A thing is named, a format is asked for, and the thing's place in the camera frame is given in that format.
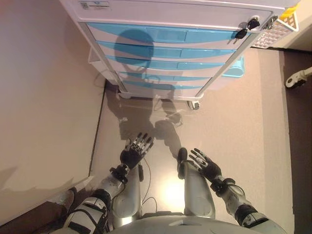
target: cable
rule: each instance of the cable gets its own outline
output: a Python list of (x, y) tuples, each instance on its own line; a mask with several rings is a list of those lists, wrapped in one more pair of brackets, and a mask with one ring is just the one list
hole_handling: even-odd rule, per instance
[(149, 170), (149, 172), (150, 172), (150, 181), (149, 181), (149, 183), (148, 183), (148, 187), (147, 187), (147, 191), (146, 191), (146, 193), (145, 193), (145, 196), (144, 196), (144, 198), (143, 198), (143, 200), (142, 200), (142, 203), (144, 204), (144, 202), (145, 202), (145, 198), (146, 198), (146, 196), (147, 196), (147, 194), (148, 194), (148, 191), (149, 191), (149, 189), (150, 189), (150, 186), (151, 186), (151, 180), (152, 180), (152, 173), (151, 173), (151, 168), (150, 168), (150, 165), (148, 164), (148, 162), (147, 162), (147, 160), (144, 158), (144, 161), (145, 161), (145, 163), (146, 163), (146, 165), (147, 165), (147, 167), (148, 167), (148, 170)]
[(120, 194), (126, 189), (126, 184), (123, 183), (123, 182), (122, 182), (122, 184), (123, 184), (123, 189), (120, 191), (119, 194), (115, 195), (115, 196), (113, 197), (113, 199), (112, 199), (112, 202), (111, 202), (111, 204), (112, 204), (112, 206), (111, 206), (111, 207), (112, 207), (112, 210), (113, 210), (113, 203), (114, 203), (115, 198), (116, 198), (118, 195), (120, 195)]
[(237, 184), (227, 184), (227, 186), (233, 186), (233, 187), (239, 188), (243, 192), (243, 195), (245, 196), (245, 191), (240, 186), (238, 186)]
[(142, 203), (142, 205), (144, 205), (149, 199), (153, 199), (154, 201), (155, 201), (155, 205), (156, 205), (156, 211), (155, 211), (155, 213), (157, 212), (157, 201), (156, 201), (156, 199), (153, 197), (153, 196), (150, 196), (149, 198), (147, 198), (143, 203)]

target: wall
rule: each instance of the wall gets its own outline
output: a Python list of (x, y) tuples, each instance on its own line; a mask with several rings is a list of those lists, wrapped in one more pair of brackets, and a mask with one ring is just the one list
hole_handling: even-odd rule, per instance
[(58, 1), (1, 1), (0, 225), (88, 176), (103, 92), (88, 51)]
[(273, 47), (312, 51), (312, 1), (301, 0), (296, 10), (299, 32), (292, 32)]

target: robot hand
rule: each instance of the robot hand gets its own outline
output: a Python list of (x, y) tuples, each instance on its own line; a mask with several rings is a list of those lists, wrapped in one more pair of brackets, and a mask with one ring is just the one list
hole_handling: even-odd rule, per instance
[(152, 138), (149, 137), (147, 139), (147, 133), (144, 134), (143, 137), (142, 133), (139, 133), (133, 142), (128, 139), (125, 149), (120, 154), (121, 163), (127, 165), (129, 169), (134, 168), (144, 158), (152, 146)]
[(199, 149), (194, 148), (194, 150), (191, 150), (191, 153), (194, 155), (189, 155), (189, 157), (194, 160), (192, 165), (210, 182), (212, 182), (217, 176), (222, 175), (219, 166)]

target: white cabinet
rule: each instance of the white cabinet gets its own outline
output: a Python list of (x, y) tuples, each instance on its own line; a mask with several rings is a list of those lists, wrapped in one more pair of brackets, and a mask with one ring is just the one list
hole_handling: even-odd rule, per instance
[[(293, 0), (60, 0), (123, 97), (198, 100), (244, 74), (243, 51)], [(259, 26), (236, 40), (251, 19)]]

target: caster wheel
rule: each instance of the caster wheel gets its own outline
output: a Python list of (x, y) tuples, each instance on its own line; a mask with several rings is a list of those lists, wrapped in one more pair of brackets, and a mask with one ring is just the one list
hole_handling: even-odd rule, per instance
[(301, 80), (297, 81), (296, 83), (293, 83), (293, 80), (291, 78), (289, 78), (285, 82), (285, 86), (286, 86), (286, 89), (294, 89), (294, 88), (297, 88), (301, 85), (304, 85), (305, 83), (306, 83), (306, 81), (304, 79), (301, 79)]
[(198, 110), (199, 109), (199, 101), (187, 101), (189, 108), (191, 110)]

